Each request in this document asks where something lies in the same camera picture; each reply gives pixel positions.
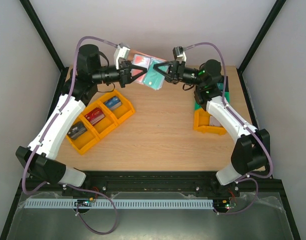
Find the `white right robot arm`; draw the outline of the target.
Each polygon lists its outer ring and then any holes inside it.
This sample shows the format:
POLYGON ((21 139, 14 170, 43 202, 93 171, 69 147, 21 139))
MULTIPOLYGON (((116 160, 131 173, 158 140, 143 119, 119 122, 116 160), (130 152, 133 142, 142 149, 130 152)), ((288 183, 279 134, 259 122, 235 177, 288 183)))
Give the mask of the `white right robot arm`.
POLYGON ((221 63, 210 59, 199 69, 186 67, 184 61, 156 63, 153 69, 163 75, 172 84, 183 83, 194 86, 196 103, 225 128, 235 143, 230 163, 216 173, 211 183, 211 191, 222 196, 229 189, 229 184, 238 182, 242 177, 259 177, 254 171, 265 166, 272 166, 270 156, 270 135, 259 130, 235 111, 218 88, 218 82, 225 80, 221 74, 221 63))

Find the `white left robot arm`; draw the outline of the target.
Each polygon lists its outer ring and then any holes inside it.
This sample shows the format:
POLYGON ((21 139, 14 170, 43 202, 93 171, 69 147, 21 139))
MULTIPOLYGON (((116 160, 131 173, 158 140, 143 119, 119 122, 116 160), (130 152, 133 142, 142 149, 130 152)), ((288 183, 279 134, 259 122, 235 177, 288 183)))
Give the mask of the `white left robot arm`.
POLYGON ((59 148, 70 128, 88 106, 100 84, 133 83, 147 71, 133 65, 129 59, 131 48, 123 43, 115 46, 113 64, 101 64, 106 56, 94 44, 77 47, 70 78, 66 81, 55 109, 38 135, 27 147, 19 146, 16 157, 24 170, 22 189, 26 190, 27 174, 42 181, 42 184, 63 184, 81 187, 86 174, 56 160, 59 148))

